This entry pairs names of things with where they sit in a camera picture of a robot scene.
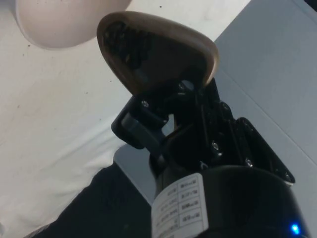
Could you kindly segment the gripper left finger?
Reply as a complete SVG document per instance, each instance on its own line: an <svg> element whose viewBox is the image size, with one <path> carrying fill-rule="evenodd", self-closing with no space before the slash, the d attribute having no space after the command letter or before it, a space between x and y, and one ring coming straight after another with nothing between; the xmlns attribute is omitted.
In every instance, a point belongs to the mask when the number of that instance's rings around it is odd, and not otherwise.
<svg viewBox="0 0 317 238"><path fill-rule="evenodd" d="M195 171L193 118L189 109L195 86L168 81L130 98L111 125L114 134L136 149L147 149L156 172L172 166Z"/></svg>

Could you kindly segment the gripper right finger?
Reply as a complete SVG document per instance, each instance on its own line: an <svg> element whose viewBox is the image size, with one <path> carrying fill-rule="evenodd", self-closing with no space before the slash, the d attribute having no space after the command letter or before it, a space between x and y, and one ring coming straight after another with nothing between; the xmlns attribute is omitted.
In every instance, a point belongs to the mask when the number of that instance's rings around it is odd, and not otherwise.
<svg viewBox="0 0 317 238"><path fill-rule="evenodd" d="M243 166L269 172L286 184L296 182L252 123L234 118L215 82L196 89L184 80L174 102L175 130L167 138L167 149L181 166L190 171Z"/></svg>

